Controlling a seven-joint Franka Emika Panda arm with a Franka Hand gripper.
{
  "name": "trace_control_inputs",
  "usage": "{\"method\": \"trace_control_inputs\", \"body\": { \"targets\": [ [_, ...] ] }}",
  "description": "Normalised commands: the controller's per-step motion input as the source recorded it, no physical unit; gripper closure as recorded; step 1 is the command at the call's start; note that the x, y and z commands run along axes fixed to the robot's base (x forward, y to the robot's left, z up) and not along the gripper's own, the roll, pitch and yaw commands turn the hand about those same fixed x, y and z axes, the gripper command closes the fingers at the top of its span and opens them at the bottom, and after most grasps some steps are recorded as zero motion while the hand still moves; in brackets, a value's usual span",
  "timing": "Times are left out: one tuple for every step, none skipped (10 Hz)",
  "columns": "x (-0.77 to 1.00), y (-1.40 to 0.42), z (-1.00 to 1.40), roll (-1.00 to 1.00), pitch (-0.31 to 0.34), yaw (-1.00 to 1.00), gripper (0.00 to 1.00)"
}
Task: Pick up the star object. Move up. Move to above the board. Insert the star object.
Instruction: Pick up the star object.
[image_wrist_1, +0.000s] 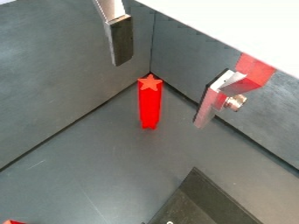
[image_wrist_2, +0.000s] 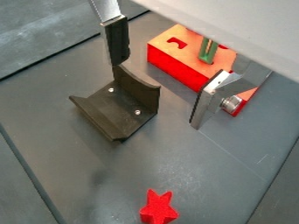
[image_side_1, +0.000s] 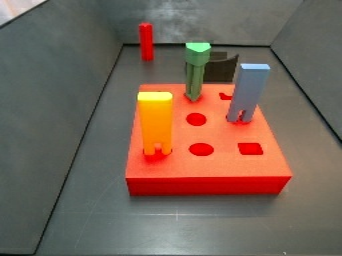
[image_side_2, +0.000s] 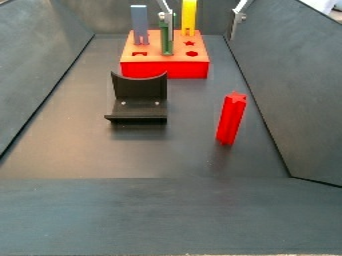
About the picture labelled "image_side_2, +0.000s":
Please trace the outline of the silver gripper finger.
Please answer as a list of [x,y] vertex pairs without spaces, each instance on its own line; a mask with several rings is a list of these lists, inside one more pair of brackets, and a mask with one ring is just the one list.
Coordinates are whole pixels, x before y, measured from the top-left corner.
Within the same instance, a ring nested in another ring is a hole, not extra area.
[[161,12],[158,13],[158,18],[164,21],[165,24],[170,25],[173,19],[172,9],[168,7],[165,0],[156,0],[156,2],[161,9]]
[[236,7],[232,9],[232,22],[228,34],[228,39],[232,40],[236,32],[237,24],[245,19],[245,14],[243,13],[247,8],[248,0],[240,0]]

